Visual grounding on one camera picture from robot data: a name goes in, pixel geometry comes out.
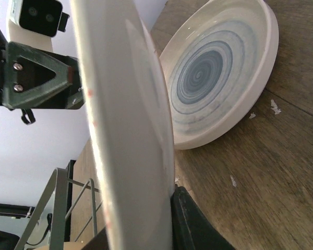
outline wood grain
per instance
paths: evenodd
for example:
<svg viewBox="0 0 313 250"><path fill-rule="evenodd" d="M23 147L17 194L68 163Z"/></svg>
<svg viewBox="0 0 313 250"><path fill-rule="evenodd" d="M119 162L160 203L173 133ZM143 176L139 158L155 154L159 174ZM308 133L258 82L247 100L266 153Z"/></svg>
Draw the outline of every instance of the wood grain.
<svg viewBox="0 0 313 250"><path fill-rule="evenodd" d="M89 178L94 180L96 188L99 188L99 183L97 179L96 169L94 165L93 151L90 141L87 142L85 148L81 152L79 158L74 165L73 179L85 184ZM81 187L73 185L72 192L72 202L76 200L78 194L81 191ZM96 204L101 201L101 194L96 193ZM71 217L71 241L73 241L76 236L79 234L83 226L86 224L88 219L92 215L92 200L91 200L91 191L85 190L80 201L72 212ZM97 224L98 232L100 232L104 226L104 218L102 207L97 212ZM88 224L85 231L79 238L79 242L83 241L84 243L89 242L93 238L93 224L92 221Z"/></svg>
<svg viewBox="0 0 313 250"><path fill-rule="evenodd" d="M267 89L313 115L313 0L267 0L280 44Z"/></svg>
<svg viewBox="0 0 313 250"><path fill-rule="evenodd" d="M205 2L168 1L152 30L160 50ZM268 3L280 46L249 112L256 117L206 146L177 151L176 182L237 249L313 249L313 1Z"/></svg>

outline black camera module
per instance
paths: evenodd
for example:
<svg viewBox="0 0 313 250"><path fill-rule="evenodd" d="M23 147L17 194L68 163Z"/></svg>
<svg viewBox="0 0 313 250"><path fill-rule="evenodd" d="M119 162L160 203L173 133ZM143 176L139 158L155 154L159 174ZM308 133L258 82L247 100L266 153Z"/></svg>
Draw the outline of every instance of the black camera module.
<svg viewBox="0 0 313 250"><path fill-rule="evenodd" d="M51 14L47 14L45 18L48 22L53 22L53 20L54 20L54 18Z"/></svg>
<svg viewBox="0 0 313 250"><path fill-rule="evenodd" d="M23 0L19 24L22 28L54 37L63 14L57 0Z"/></svg>
<svg viewBox="0 0 313 250"><path fill-rule="evenodd" d="M37 10L34 7L29 8L29 14L32 15L33 17L37 16Z"/></svg>

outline plate rim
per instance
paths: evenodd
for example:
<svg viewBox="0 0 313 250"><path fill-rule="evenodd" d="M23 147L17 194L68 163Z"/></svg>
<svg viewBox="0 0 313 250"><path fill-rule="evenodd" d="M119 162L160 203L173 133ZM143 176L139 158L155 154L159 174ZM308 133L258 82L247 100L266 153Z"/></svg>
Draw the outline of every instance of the plate rim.
<svg viewBox="0 0 313 250"><path fill-rule="evenodd" d="M215 0L210 0L206 4L204 4L192 16L190 16L188 20L185 21L183 25L175 32L175 34L167 43L167 46L165 47L160 56L161 63L163 62L164 51L167 50L167 47L170 45L173 38L177 35L181 28L185 26L186 23L190 22L192 17L199 10L205 8L208 4L212 4L214 1ZM269 76L271 74L277 56L279 43L279 28L276 16L272 9L269 7L269 5L265 3L263 0L256 1L260 4L265 15L267 25L267 38L264 45L263 55L260 58L260 62L256 72L251 78L250 84L242 94L241 98L236 102L234 107L232 107L230 111L221 120L219 120L213 127L209 128L207 131L196 136L194 139L186 139L180 142L177 140L178 136L176 136L177 133L174 131L175 149L191 149L200 147L224 135L227 131L229 131L238 122L240 122L241 119L243 119L246 116L246 114L253 107L253 105L263 92L265 86L267 85Z"/></svg>

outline blue spiral glaze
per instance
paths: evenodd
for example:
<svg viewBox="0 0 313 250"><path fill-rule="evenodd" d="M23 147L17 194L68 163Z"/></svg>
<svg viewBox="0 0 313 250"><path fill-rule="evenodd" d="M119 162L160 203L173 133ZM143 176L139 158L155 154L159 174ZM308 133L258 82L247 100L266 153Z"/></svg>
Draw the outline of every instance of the blue spiral glaze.
<svg viewBox="0 0 313 250"><path fill-rule="evenodd" d="M235 20L191 42L168 81L175 132L204 132L232 109L255 72L257 48L252 28Z"/></svg>

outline white ceramic plate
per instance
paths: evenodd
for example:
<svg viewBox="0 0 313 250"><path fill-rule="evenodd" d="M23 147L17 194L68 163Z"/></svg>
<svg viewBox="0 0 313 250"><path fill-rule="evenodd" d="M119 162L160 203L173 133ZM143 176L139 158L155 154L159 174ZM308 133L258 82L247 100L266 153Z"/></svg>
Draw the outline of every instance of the white ceramic plate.
<svg viewBox="0 0 313 250"><path fill-rule="evenodd" d="M160 57L176 149L205 145L248 113L278 41L276 17L263 0L211 0L182 25Z"/></svg>
<svg viewBox="0 0 313 250"><path fill-rule="evenodd" d="M171 250L173 131L152 39L132 1L71 6L110 249Z"/></svg>

